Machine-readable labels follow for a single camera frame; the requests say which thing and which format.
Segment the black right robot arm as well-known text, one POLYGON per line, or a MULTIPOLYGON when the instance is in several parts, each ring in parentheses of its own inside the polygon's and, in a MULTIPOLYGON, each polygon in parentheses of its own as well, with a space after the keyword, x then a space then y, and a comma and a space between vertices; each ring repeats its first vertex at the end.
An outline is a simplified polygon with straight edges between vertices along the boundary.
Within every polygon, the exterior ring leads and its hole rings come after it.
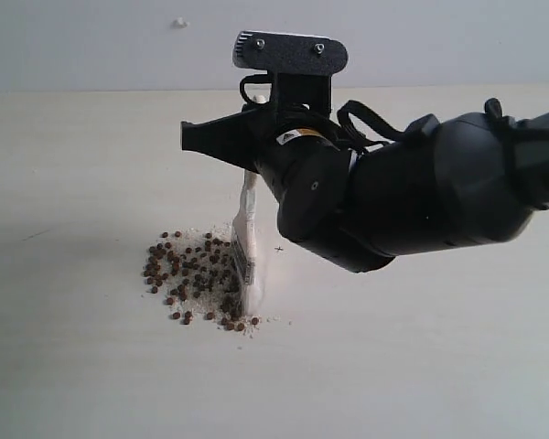
POLYGON ((264 103, 181 125, 181 146, 263 178, 288 241, 353 273, 396 257, 506 242, 549 209, 549 112, 480 112, 403 130, 348 101, 331 107, 328 76, 257 74, 264 103))

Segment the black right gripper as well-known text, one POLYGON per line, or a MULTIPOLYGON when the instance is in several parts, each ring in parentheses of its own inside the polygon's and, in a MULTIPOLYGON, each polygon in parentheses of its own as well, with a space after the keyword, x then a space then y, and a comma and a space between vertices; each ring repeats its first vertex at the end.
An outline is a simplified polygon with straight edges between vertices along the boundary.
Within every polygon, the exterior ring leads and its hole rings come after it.
POLYGON ((343 129, 308 103, 247 97, 236 114, 182 121, 180 143, 259 174, 278 203, 279 233, 295 245, 353 273, 393 261, 349 231, 350 173, 359 155, 343 129))

